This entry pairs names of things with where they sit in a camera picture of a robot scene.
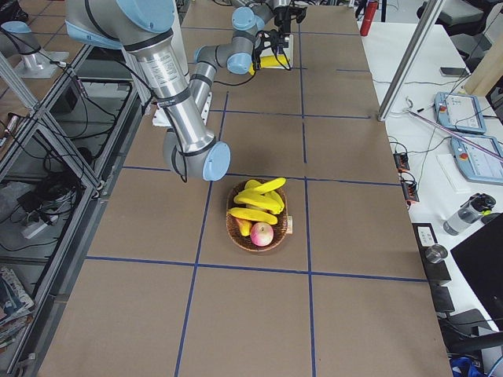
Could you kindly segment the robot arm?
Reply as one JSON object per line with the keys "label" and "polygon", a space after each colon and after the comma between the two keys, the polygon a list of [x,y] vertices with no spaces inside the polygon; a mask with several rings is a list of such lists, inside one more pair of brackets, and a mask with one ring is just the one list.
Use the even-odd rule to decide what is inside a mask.
{"label": "robot arm", "polygon": [[231,1],[235,8],[248,8],[254,13],[255,28],[262,31],[271,21],[281,35],[291,33],[291,10],[289,1]]}
{"label": "robot arm", "polygon": [[168,119],[163,156],[183,178],[218,181],[230,164],[229,146],[205,126],[202,111],[219,68],[248,73],[259,54],[259,32],[273,20],[281,37],[291,31],[295,7],[286,1],[234,1],[230,43],[205,46],[195,53],[196,70],[186,72],[178,11],[173,1],[68,1],[68,35],[82,43],[122,49],[134,56],[147,88]]}

